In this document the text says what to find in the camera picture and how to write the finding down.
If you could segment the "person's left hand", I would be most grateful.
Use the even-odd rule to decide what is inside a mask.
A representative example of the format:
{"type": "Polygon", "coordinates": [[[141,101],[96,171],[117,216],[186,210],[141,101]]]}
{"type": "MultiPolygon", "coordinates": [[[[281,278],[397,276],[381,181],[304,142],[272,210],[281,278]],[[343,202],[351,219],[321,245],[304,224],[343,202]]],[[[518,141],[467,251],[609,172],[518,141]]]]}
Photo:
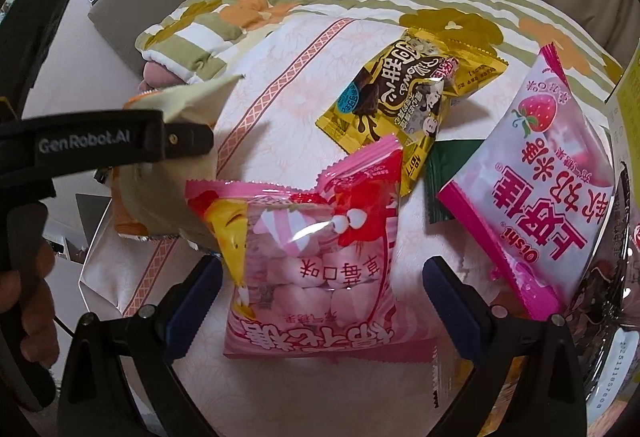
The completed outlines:
{"type": "Polygon", "coordinates": [[[26,333],[21,342],[23,356],[46,369],[55,364],[60,354],[54,323],[54,300],[46,282],[54,263],[54,253],[48,242],[42,239],[35,259],[36,284],[21,307],[22,327],[26,333]]]}

